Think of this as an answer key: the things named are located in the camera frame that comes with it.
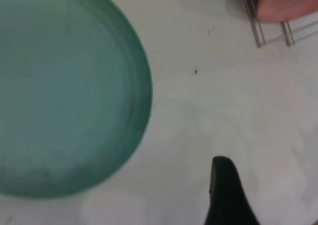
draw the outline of green bowl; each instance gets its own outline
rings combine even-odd
[[[0,0],[0,193],[70,195],[114,174],[151,111],[145,51],[110,0]]]

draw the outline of white floor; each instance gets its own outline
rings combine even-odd
[[[201,225],[216,155],[235,162],[262,225],[318,219],[318,37],[257,49],[234,0],[113,1],[152,69],[143,143],[88,193],[1,197],[0,225]]]

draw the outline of small black speck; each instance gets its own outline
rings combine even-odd
[[[10,218],[8,218],[8,220],[5,222],[5,224],[9,224],[13,219],[13,216],[10,216]]]

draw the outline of dish rack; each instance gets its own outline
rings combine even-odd
[[[291,47],[299,41],[318,34],[318,13],[316,16],[317,20],[312,19],[315,15],[315,13],[313,13],[296,20],[280,22],[281,34],[267,39],[263,27],[264,25],[268,25],[268,23],[263,23],[257,19],[255,0],[244,0],[244,4],[258,48],[281,40],[285,41],[288,47]]]

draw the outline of dirt spot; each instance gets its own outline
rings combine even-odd
[[[5,224],[8,225],[10,222],[12,222],[12,220],[13,220],[13,216],[10,216],[10,218],[7,219]]]

